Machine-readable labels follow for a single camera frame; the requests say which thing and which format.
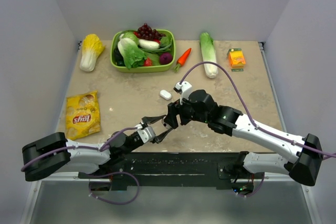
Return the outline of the white earbud charging case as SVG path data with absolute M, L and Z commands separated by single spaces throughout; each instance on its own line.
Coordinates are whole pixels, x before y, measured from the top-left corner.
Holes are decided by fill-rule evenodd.
M 159 95 L 160 97 L 162 97 L 164 100 L 167 100 L 167 101 L 172 99 L 171 93 L 166 90 L 161 90 Z

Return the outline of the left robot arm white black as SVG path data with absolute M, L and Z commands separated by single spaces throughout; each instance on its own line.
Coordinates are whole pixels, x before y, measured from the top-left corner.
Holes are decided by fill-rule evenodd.
M 103 178 L 109 166 L 123 160 L 125 154 L 146 143 L 160 143 L 166 135 L 178 126 L 177 120 L 166 115 L 143 117 L 132 134 L 127 129 L 115 132 L 103 144 L 84 144 L 66 138 L 63 132 L 56 132 L 22 148 L 24 165 L 21 171 L 28 182 L 44 179 L 54 173 L 80 172 Z

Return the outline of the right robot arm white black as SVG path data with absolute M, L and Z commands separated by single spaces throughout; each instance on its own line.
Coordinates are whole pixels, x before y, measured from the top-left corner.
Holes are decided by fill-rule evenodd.
M 205 90 L 193 91 L 167 106 L 164 126 L 176 129 L 190 121 L 201 122 L 218 134 L 242 138 L 272 152 L 245 153 L 234 165 L 234 173 L 246 178 L 251 173 L 289 175 L 294 181 L 314 186 L 323 160 L 320 140 L 313 134 L 292 135 L 264 124 L 252 123 L 247 114 L 217 104 Z

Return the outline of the green plastic basket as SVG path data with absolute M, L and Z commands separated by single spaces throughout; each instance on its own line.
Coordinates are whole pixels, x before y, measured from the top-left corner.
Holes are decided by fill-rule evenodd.
M 125 31 L 120 31 L 115 34 L 112 44 L 111 44 L 111 49 L 110 49 L 110 62 L 113 67 L 115 67 L 119 72 L 124 72 L 124 73 L 152 73 L 152 72 L 163 72 L 163 71 L 168 71 L 171 66 L 173 65 L 175 61 L 175 56 L 176 56 L 176 44 L 175 44 L 175 38 L 174 35 L 169 31 L 165 29 L 159 29 L 158 32 L 165 34 L 168 39 L 170 39 L 170 44 L 167 45 L 166 47 L 162 47 L 161 49 L 158 50 L 147 50 L 144 49 L 144 52 L 148 56 L 149 59 L 152 60 L 152 65 L 151 66 L 139 66 L 136 68 L 131 68 L 128 69 L 125 66 L 119 65 L 121 63 L 121 58 L 119 57 L 118 54 L 115 54 L 115 49 L 117 48 L 117 42 L 121 38 L 121 35 L 124 34 Z M 171 55 L 171 60 L 168 64 L 162 65 L 160 62 L 163 62 L 163 60 L 160 60 L 162 54 L 170 54 Z

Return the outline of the orange toy carrot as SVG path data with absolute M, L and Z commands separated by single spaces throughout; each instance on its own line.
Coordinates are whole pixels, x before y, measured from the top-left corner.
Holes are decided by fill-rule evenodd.
M 175 73 L 177 73 L 179 71 L 180 67 L 184 66 L 184 64 L 185 64 L 187 58 L 189 57 L 191 51 L 192 51 L 192 49 L 189 48 L 178 58 L 178 60 L 176 61 L 176 65 L 173 68 L 173 71 Z

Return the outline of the purple onion in basket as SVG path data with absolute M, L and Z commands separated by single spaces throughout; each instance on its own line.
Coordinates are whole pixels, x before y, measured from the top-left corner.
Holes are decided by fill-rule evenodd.
M 170 64 L 173 60 L 173 56 L 169 52 L 165 52 L 159 56 L 159 62 L 161 65 Z

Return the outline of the red strawberry in basket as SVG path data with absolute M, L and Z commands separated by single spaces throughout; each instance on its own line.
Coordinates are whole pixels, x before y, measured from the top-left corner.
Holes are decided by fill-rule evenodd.
M 143 64 L 144 67 L 149 67 L 149 66 L 153 66 L 153 62 L 150 58 L 147 58 L 145 61 L 144 61 L 144 64 Z

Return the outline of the green white napa cabbage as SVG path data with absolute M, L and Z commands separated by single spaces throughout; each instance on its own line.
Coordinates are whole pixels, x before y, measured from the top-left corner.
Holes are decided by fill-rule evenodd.
M 201 53 L 203 61 L 206 62 L 214 62 L 217 63 L 216 60 L 216 50 L 214 47 L 213 39 L 211 38 L 209 33 L 201 33 L 199 37 L 199 43 L 201 47 Z M 213 79 L 218 74 L 218 68 L 216 65 L 206 63 L 204 64 L 205 74 L 207 77 Z

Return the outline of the yellow lays chips bag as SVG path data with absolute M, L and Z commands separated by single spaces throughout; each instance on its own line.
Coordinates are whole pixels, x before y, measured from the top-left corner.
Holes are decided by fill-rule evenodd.
M 66 137 L 71 140 L 100 132 L 98 91 L 67 97 L 65 122 Z

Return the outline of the orange juice carton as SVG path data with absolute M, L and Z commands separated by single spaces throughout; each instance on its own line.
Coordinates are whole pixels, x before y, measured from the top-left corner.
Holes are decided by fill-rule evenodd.
M 231 71 L 243 71 L 246 65 L 245 57 L 241 48 L 230 48 L 227 53 Z

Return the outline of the green lettuce in basket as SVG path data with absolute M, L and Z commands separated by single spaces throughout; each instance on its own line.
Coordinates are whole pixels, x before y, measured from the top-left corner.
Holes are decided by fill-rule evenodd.
M 122 38 L 118 50 L 127 69 L 141 67 L 147 59 L 145 52 L 130 38 Z

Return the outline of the white radish in basket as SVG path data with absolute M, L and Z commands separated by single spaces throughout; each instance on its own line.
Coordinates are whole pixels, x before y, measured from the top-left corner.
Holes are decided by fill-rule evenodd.
M 156 41 L 139 39 L 139 46 L 142 49 L 157 50 L 160 48 L 160 44 Z

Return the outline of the red grape bunch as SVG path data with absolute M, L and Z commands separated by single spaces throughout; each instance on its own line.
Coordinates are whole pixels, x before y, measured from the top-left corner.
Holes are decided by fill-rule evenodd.
M 133 32 L 139 39 L 158 40 L 160 41 L 166 34 L 159 32 L 157 29 L 151 28 L 147 23 L 144 23 L 136 31 Z

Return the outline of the yellow napa cabbage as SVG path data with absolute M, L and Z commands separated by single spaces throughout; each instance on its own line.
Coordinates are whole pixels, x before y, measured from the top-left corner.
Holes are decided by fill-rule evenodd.
M 79 68 L 84 72 L 92 72 L 98 57 L 105 49 L 105 45 L 96 34 L 88 34 L 82 41 L 82 57 Z

